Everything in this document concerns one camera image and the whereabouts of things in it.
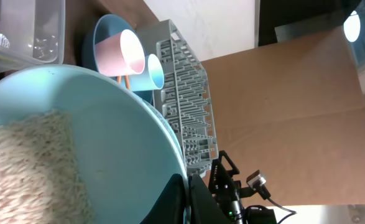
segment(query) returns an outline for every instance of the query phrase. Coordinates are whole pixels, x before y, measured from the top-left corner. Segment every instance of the light blue bowl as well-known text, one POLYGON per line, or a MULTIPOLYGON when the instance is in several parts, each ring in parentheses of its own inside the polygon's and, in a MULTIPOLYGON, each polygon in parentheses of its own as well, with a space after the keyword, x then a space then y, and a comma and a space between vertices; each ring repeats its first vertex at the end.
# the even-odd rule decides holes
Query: light blue bowl
MULTIPOLYGON (((81 53, 83 67, 98 71, 98 64, 96 63, 95 56, 95 44, 107 39, 108 37, 116 35, 125 29, 129 29, 136 33, 128 22, 119 16, 108 14, 101 17, 91 32, 87 33, 84 38, 81 53)), ((134 93, 147 102, 152 103, 153 91, 135 91, 134 93)))
POLYGON ((173 174, 187 186, 170 126, 114 80, 85 68, 45 65, 0 81, 0 124, 52 108, 72 114, 78 168, 96 223, 141 222, 173 174))

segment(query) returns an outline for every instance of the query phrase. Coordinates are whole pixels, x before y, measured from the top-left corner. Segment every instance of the dish rack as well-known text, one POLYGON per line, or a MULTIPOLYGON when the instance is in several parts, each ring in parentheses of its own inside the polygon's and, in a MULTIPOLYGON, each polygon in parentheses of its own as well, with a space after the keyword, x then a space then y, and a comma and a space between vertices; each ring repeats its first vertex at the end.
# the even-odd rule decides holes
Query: dish rack
POLYGON ((146 54, 155 54, 164 70, 164 88, 154 91, 154 106, 177 135, 187 174, 204 177, 218 158, 206 70, 171 20, 137 33, 146 54))

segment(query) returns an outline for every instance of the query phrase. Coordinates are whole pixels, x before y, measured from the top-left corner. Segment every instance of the rice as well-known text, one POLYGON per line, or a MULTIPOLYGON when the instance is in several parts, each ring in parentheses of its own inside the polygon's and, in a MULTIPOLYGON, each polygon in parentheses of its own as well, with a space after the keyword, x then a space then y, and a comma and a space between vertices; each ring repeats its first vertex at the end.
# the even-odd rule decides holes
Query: rice
POLYGON ((0 126, 0 223, 91 223, 69 114, 0 126))

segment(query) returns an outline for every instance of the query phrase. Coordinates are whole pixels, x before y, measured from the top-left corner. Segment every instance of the cardboard box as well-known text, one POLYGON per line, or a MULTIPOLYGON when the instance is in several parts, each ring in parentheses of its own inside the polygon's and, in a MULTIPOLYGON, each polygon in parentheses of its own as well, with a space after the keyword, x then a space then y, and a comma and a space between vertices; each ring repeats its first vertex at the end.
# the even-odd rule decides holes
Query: cardboard box
POLYGON ((236 179, 260 169, 282 205, 365 203, 365 101, 341 28, 202 64, 236 179))

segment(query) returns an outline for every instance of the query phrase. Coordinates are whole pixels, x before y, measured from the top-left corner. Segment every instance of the black cable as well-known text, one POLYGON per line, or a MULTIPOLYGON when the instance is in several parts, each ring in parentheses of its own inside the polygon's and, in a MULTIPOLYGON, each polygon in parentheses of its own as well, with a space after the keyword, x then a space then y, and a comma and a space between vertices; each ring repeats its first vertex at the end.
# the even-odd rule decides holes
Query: black cable
POLYGON ((292 215, 295 215, 296 213, 290 213, 290 214, 288 214, 288 215, 286 215, 284 218, 282 218, 277 224, 281 224, 282 223, 282 221, 284 221, 286 218, 288 218, 288 217, 290 217, 290 216, 292 216, 292 215))
POLYGON ((293 211, 293 210, 290 210, 290 209, 284 208, 284 207, 282 207, 281 205, 279 205, 278 203, 274 202, 274 201, 273 201, 272 199, 270 199, 270 198, 268 198, 268 201, 269 201, 270 203, 273 203, 276 207, 278 207, 278 208, 280 208, 280 209, 282 209, 282 210, 285 210, 286 212, 290 212, 290 213, 297 214, 297 212, 296 212, 296 211, 293 211))
POLYGON ((290 209, 287 209, 287 208, 284 208, 282 207, 281 205, 279 205, 278 203, 274 202, 272 199, 268 198, 268 201, 272 204, 274 204, 276 207, 286 211, 286 212, 290 212, 290 214, 286 215, 284 218, 282 218, 277 224, 281 224, 284 220, 286 220, 286 218, 292 216, 292 215, 295 215, 297 214, 296 211, 293 211, 293 210, 290 210, 290 209))

